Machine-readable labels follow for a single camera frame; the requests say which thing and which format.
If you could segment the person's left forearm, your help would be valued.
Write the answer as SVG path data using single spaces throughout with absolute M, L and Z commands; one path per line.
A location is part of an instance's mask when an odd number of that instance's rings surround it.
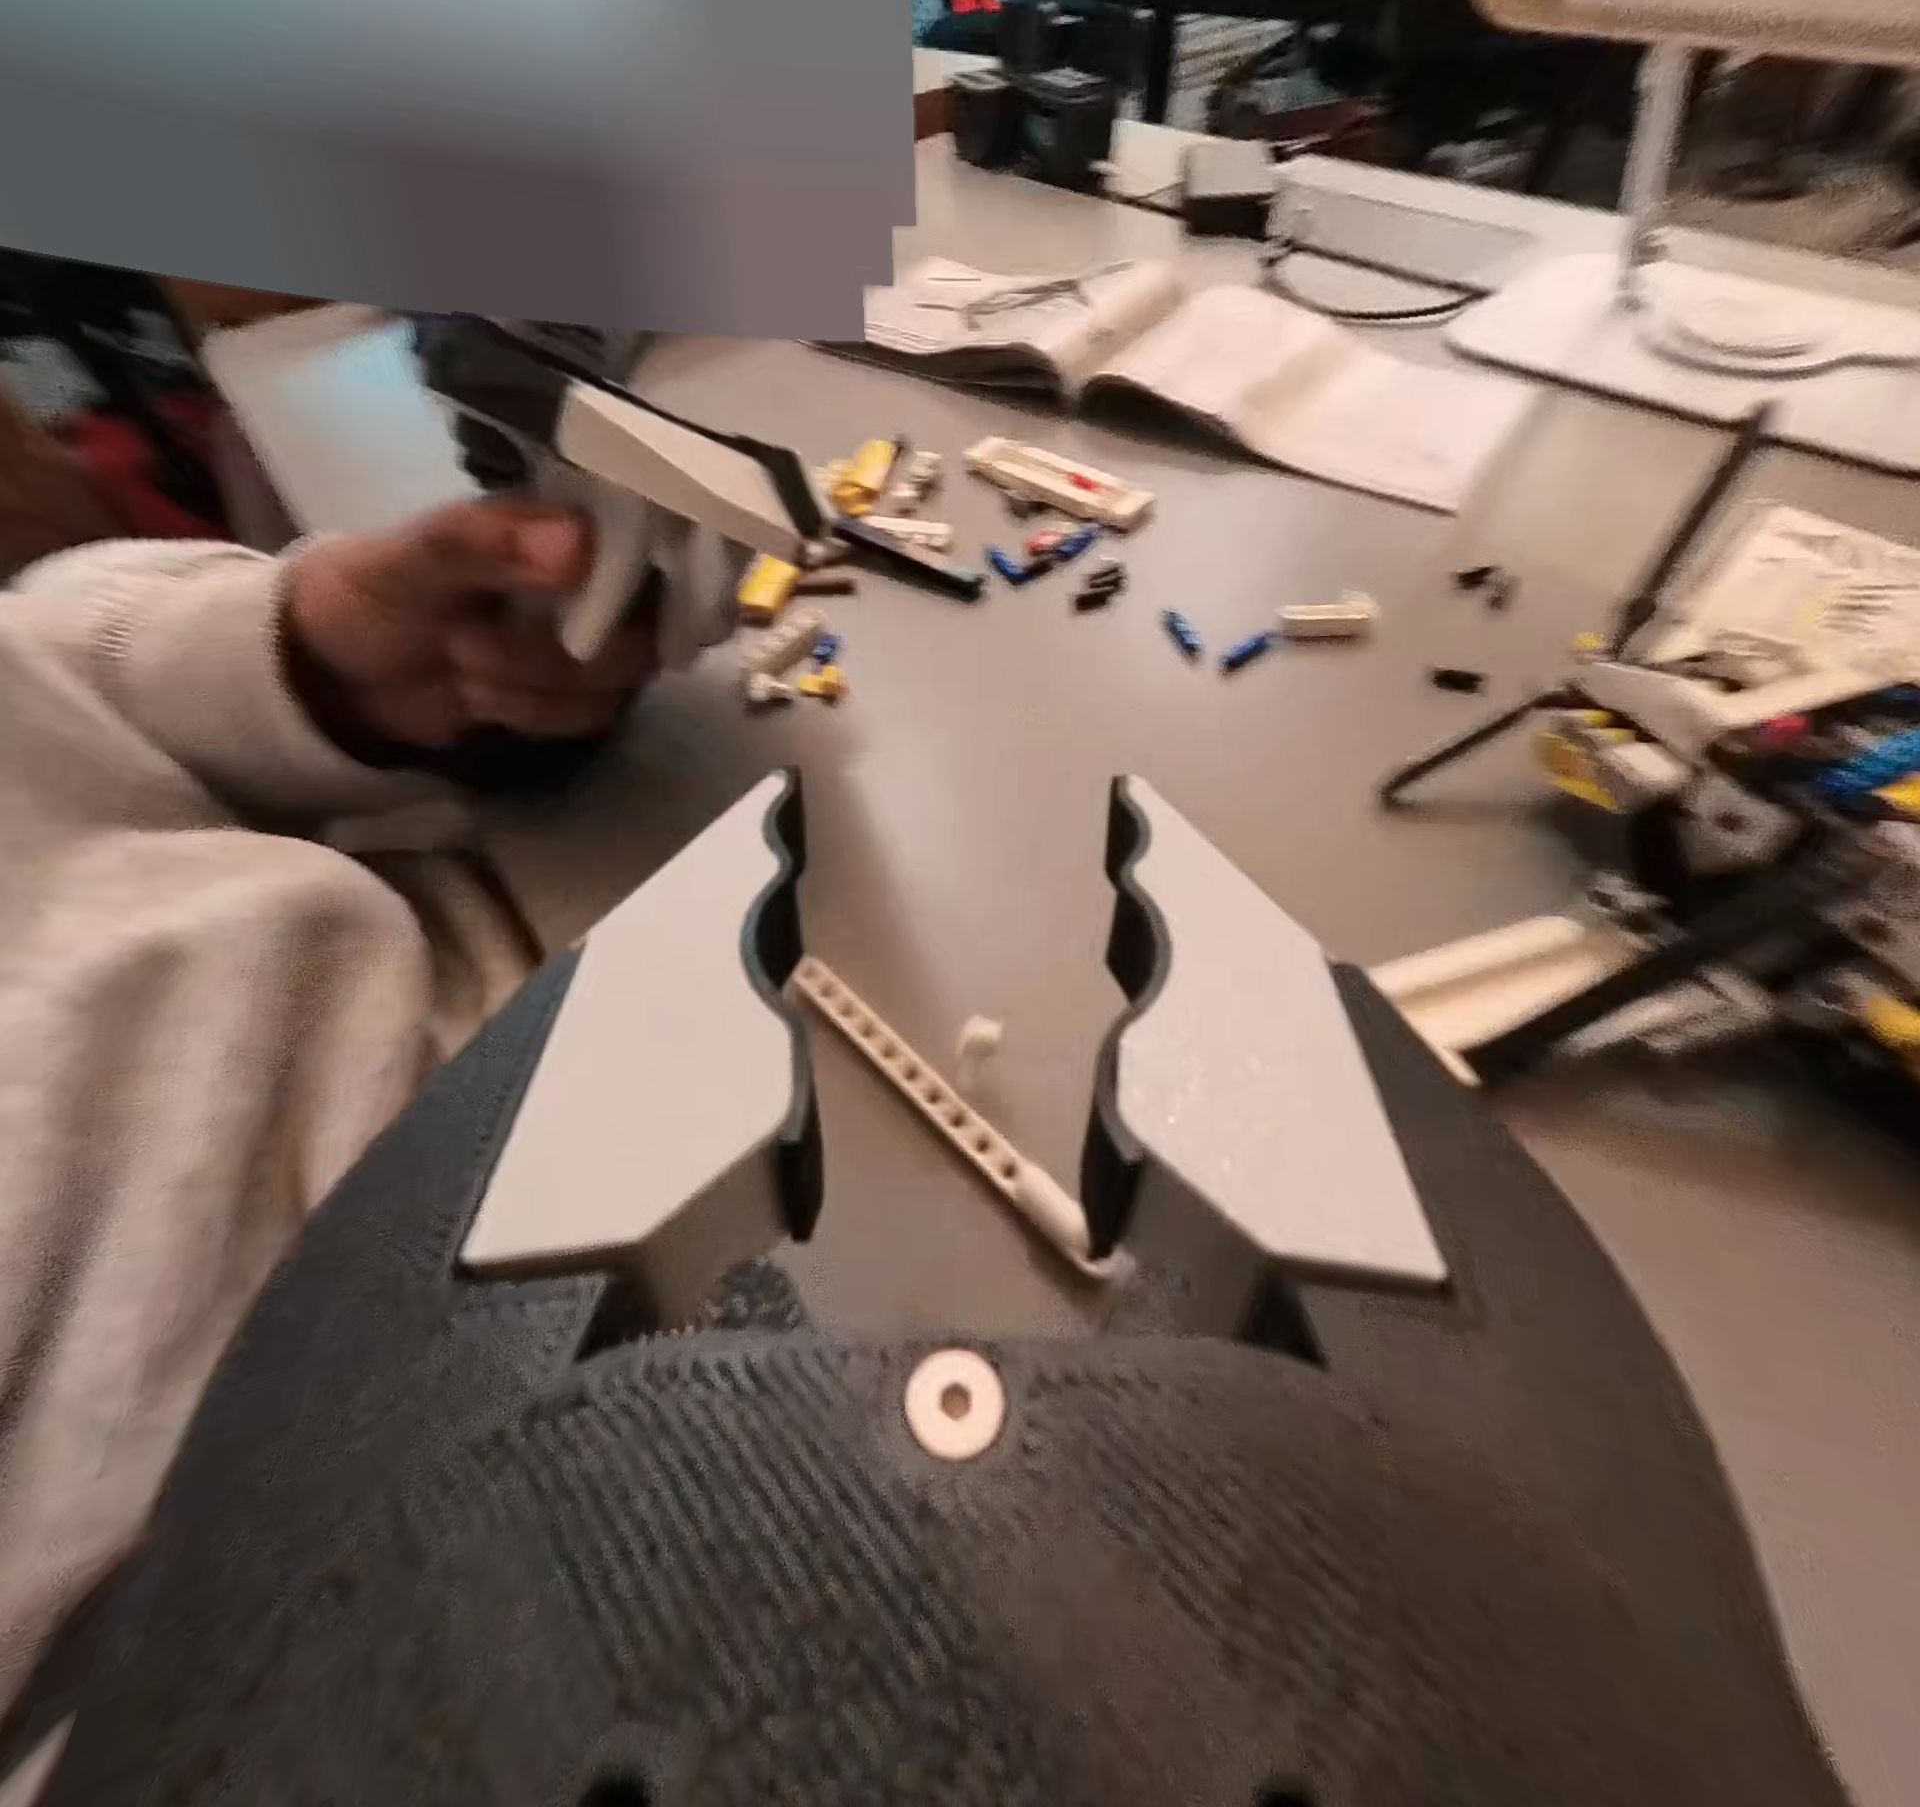
M 95 543 L 5 590 L 5 640 L 234 812 L 338 825 L 417 806 L 423 781 L 347 756 L 298 697 L 294 572 L 227 543 Z

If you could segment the person's left hand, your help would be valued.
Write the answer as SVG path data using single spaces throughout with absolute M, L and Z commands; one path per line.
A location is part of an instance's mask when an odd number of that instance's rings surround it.
M 349 761 L 485 797 L 553 794 L 612 743 L 657 674 L 639 596 L 586 662 L 556 632 L 592 568 L 583 514 L 463 503 L 381 535 L 303 543 L 282 588 L 282 668 Z

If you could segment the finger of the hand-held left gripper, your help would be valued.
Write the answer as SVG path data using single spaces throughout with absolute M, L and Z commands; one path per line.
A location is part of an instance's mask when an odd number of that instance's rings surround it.
M 551 446 L 571 469 L 756 554 L 793 560 L 829 534 L 793 450 L 687 422 L 606 384 L 564 382 Z

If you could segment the black box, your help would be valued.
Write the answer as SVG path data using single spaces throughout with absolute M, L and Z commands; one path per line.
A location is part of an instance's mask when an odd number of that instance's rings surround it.
M 948 82 L 956 159 L 1048 188 L 1100 192 L 1116 140 L 1116 87 L 1078 66 L 976 66 Z

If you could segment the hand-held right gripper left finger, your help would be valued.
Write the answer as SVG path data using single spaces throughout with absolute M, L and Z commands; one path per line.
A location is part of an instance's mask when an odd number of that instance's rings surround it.
M 804 783 L 765 774 L 586 935 L 461 1246 L 473 1277 L 714 1281 L 812 1240 L 825 1145 L 787 1000 Z

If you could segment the long white lego beam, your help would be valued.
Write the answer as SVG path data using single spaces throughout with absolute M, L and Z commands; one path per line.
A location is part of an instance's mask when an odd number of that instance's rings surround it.
M 1088 1224 L 1078 1199 L 1027 1158 L 825 960 L 804 956 L 787 990 L 830 1026 L 1065 1266 L 1109 1289 L 1134 1275 L 1134 1261 L 1123 1249 L 1103 1258 L 1091 1253 Z

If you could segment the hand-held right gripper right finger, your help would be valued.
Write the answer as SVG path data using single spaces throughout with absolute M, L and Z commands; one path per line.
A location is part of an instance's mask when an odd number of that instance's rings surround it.
M 1078 1197 L 1095 1260 L 1127 1249 L 1193 1295 L 1275 1273 L 1439 1293 L 1447 1264 L 1334 962 L 1136 774 L 1109 783 L 1100 1041 Z

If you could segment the small grey box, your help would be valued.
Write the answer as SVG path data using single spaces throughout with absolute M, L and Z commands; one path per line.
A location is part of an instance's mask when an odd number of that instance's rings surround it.
M 1175 189 L 1187 236 L 1264 241 L 1277 162 L 1259 140 L 1193 140 L 1181 155 Z

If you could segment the long white box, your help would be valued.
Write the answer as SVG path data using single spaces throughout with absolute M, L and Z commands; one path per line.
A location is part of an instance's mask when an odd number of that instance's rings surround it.
M 1521 229 L 1324 186 L 1305 162 L 1277 166 L 1269 229 L 1305 258 L 1470 297 L 1500 288 L 1538 251 Z

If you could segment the white monitor stand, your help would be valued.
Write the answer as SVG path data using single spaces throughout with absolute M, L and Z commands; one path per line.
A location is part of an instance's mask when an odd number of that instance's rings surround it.
M 1684 49 L 1643 56 L 1616 254 L 1533 264 L 1450 332 L 1451 351 L 1542 377 L 1565 377 L 1608 351 L 1725 382 L 1916 371 L 1914 312 L 1665 258 L 1667 183 L 1690 78 Z

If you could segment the white printed paper sheet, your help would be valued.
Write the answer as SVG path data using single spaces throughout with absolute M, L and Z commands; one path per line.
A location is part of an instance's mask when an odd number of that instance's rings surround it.
M 1757 507 L 1673 586 L 1628 656 L 1728 691 L 1827 674 L 1914 688 L 1918 553 L 1817 512 Z

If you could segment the open instruction booklet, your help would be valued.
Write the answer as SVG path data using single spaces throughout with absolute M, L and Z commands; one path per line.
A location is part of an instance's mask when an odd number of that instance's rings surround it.
M 863 297 L 860 348 L 928 379 L 1062 408 L 1160 411 L 1286 476 L 1460 511 L 1523 430 L 1518 382 L 1423 365 L 1262 286 L 1187 288 L 1108 260 L 996 275 L 928 258 Z

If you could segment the long black lego beam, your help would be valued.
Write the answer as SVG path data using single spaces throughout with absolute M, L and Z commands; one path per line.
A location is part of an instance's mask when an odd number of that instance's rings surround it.
M 829 531 L 856 565 L 900 586 L 965 605 L 984 594 L 987 584 L 976 568 L 874 519 L 840 514 L 829 521 Z

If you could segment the person's grey hoodie torso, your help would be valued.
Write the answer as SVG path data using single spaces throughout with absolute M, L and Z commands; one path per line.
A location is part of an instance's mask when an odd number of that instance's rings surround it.
M 329 847 L 44 831 L 5 865 L 1 1681 L 148 1522 L 241 1319 L 429 1058 L 415 911 Z

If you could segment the large lego vehicle model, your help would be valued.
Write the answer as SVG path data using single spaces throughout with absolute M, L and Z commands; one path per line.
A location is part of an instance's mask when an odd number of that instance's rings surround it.
M 1500 1038 L 1504 1066 L 1773 1041 L 1916 1145 L 1916 684 L 1596 661 L 1540 715 L 1553 788 L 1624 829 L 1590 909 L 1631 956 Z

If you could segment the cluster of small lego pins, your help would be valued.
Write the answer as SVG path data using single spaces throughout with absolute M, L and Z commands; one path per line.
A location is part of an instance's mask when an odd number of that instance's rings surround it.
M 992 574 L 1012 590 L 1058 579 L 1074 617 L 1109 611 L 1131 588 L 1127 565 L 1108 551 L 1108 535 L 1097 526 L 1043 529 L 1020 551 L 992 545 L 982 559 Z

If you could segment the white lego frame assembly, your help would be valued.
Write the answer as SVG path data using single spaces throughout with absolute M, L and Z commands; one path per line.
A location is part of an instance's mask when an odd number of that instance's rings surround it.
M 965 469 L 1008 501 L 1108 534 L 1138 531 L 1155 512 L 1152 490 L 1005 435 L 978 440 Z

